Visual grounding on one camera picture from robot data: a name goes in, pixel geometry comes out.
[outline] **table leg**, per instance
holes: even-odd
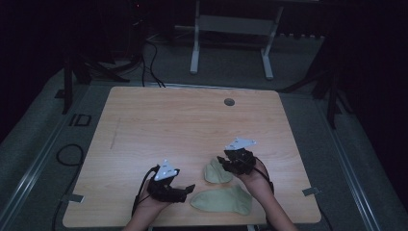
[[[258,229],[255,229],[255,225],[253,225],[253,224],[248,224],[248,225],[246,225],[246,228],[248,229],[248,231],[258,230]]]
[[[64,110],[66,115],[72,105],[72,60],[69,54],[64,54]]]
[[[199,23],[200,22],[200,1],[195,1],[195,25],[194,25],[194,48],[192,49],[191,56],[191,68],[190,73],[196,74],[198,72],[198,60],[200,56],[200,44],[199,44]]]
[[[262,56],[262,62],[264,64],[265,76],[269,80],[273,78],[272,67],[270,67],[269,52],[270,52],[270,47],[272,46],[272,43],[273,43],[273,39],[276,36],[276,30],[278,28],[278,24],[279,24],[281,15],[282,15],[282,11],[283,11],[283,7],[280,7],[274,22],[270,26],[268,44],[265,48],[261,49],[261,56]]]

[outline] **dark background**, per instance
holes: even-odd
[[[407,208],[406,1],[257,1],[252,5],[235,1],[235,8],[221,8],[219,1],[213,1],[212,6],[208,1],[210,7],[203,11],[231,15],[244,11],[259,17],[268,17],[268,12],[255,10],[257,5],[284,4],[278,33],[326,37],[313,68],[342,64],[341,89]],[[135,20],[150,19],[170,39],[173,25],[193,25],[191,0],[151,1],[148,8],[138,9],[139,18],[134,18],[128,7],[128,1],[1,0],[0,141],[21,119],[46,81],[63,67],[66,47],[98,61],[112,62],[116,54],[128,54],[129,46],[123,44],[135,36],[129,34],[129,23]],[[115,20],[123,21],[124,27],[113,27]],[[131,53],[138,48],[132,47]]]

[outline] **wooden table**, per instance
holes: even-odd
[[[224,99],[232,98],[234,106]],[[124,226],[145,173],[164,159],[180,168],[173,188],[195,184],[186,203],[162,211],[152,226],[241,225],[265,223],[254,199],[248,216],[208,213],[190,205],[196,193],[244,185],[204,180],[204,166],[225,156],[235,137],[252,139],[247,147],[268,168],[275,195],[293,222],[318,222],[310,188],[290,124],[278,93],[268,90],[169,89],[115,87],[111,90],[74,189],[85,197],[70,202],[67,227]]]

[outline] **cable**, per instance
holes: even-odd
[[[157,46],[155,44],[153,44],[152,42],[148,41],[148,40],[146,41],[146,44],[149,44],[149,45],[153,46],[154,49],[155,49],[152,61],[150,62],[150,74],[156,80],[156,82],[158,83],[160,88],[161,87],[165,88],[166,87],[165,83],[163,83],[163,81],[161,81],[159,78],[157,78],[156,75],[153,73],[153,63],[154,63],[154,61],[156,59],[156,56],[157,56]]]
[[[250,165],[249,163],[247,163],[247,162],[245,162],[245,161],[243,161],[242,159],[240,159],[240,158],[237,158],[237,160],[239,160],[241,163],[243,163],[244,165],[246,165],[246,166],[248,166],[248,167],[251,167],[253,170],[256,170],[258,173],[260,173],[263,177],[264,177],[264,179],[265,180],[267,180],[267,182],[268,182],[268,184],[270,185],[270,189],[272,190],[272,192],[274,193],[274,187],[273,187],[273,183],[272,182],[270,182],[270,179],[269,179],[269,173],[268,173],[268,170],[267,170],[267,168],[265,167],[265,165],[264,165],[264,163],[258,158],[258,157],[255,157],[263,166],[264,166],[264,168],[265,168],[265,171],[267,172],[267,175],[264,175],[264,173],[263,172],[261,172],[259,169],[257,169],[256,167],[254,167],[253,165]]]
[[[342,103],[344,109],[346,112],[348,112],[349,114],[353,115],[354,112],[348,108],[348,105],[345,103],[345,101],[343,100],[342,96],[339,94],[339,92],[336,93],[337,98],[340,100],[340,102]]]
[[[146,72],[146,62],[144,61],[143,54],[141,54],[141,62],[143,63],[143,70],[141,71],[141,85],[144,87],[144,74]]]
[[[157,172],[159,170],[160,166],[155,166],[152,167],[150,170],[147,171],[147,173],[144,175],[143,180],[141,181],[140,184],[140,188],[139,188],[139,192],[136,195],[135,198],[135,202],[133,204],[133,208],[132,208],[132,215],[135,213],[136,208],[138,207],[138,205],[140,205],[145,199],[147,199],[150,195],[148,195],[147,197],[143,198],[141,201],[139,201],[140,195],[141,195],[141,191],[143,190],[144,184],[147,180],[147,177],[150,175],[151,172]]]
[[[61,160],[61,157],[60,157],[61,153],[63,152],[64,149],[66,149],[66,148],[68,148],[70,146],[74,146],[74,147],[77,147],[79,149],[80,157],[81,157],[79,163],[70,164],[70,163],[66,163],[63,160]],[[54,216],[53,216],[53,219],[52,219],[52,230],[56,230],[55,224],[56,224],[58,212],[60,211],[61,206],[63,205],[63,197],[68,194],[68,192],[71,189],[75,179],[77,179],[77,177],[79,175],[79,172],[80,172],[80,169],[81,169],[82,165],[84,164],[84,161],[85,161],[84,149],[82,149],[82,147],[80,145],[75,144],[75,143],[67,144],[67,145],[63,146],[62,148],[60,148],[60,150],[57,152],[57,161],[58,161],[58,163],[60,163],[63,166],[66,166],[66,167],[78,167],[78,168],[77,168],[77,170],[75,172],[75,175],[72,177],[71,181],[69,182],[68,186],[66,187],[63,196],[61,196],[60,202],[59,202],[59,204],[58,204],[58,206],[57,206],[57,208],[56,208],[56,210],[54,212]]]
[[[323,215],[324,220],[326,220],[327,225],[329,226],[330,231],[333,230],[333,226],[331,225],[329,218],[327,217],[327,215],[322,211],[322,209],[320,208],[320,206],[318,205],[319,211],[320,213]]]

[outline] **forearm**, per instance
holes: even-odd
[[[288,215],[285,213],[275,196],[271,193],[260,201],[265,210],[268,221],[278,231],[297,230]]]
[[[133,214],[131,220],[123,228],[123,231],[144,231],[156,219],[161,210],[140,209]]]

